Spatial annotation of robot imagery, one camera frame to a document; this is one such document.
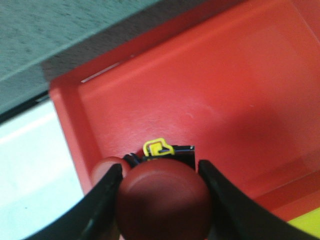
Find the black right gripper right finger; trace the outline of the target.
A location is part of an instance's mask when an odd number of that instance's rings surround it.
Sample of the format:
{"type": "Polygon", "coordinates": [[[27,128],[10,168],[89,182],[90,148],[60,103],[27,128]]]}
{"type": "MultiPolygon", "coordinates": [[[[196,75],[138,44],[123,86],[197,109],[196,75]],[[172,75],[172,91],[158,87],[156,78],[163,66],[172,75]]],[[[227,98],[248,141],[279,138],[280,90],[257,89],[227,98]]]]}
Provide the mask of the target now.
{"type": "Polygon", "coordinates": [[[198,162],[213,202],[209,240],[316,240],[257,204],[209,160],[198,162]]]}

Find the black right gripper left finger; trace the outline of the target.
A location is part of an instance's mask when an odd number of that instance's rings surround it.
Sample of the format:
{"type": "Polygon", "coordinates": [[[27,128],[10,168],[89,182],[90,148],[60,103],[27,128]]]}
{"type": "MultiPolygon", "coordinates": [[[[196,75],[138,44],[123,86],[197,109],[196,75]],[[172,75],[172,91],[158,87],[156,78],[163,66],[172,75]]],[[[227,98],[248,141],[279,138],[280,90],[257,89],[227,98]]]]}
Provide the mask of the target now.
{"type": "Polygon", "coordinates": [[[115,202],[122,179],[122,166],[114,164],[80,202],[27,239],[118,240],[115,202]]]}

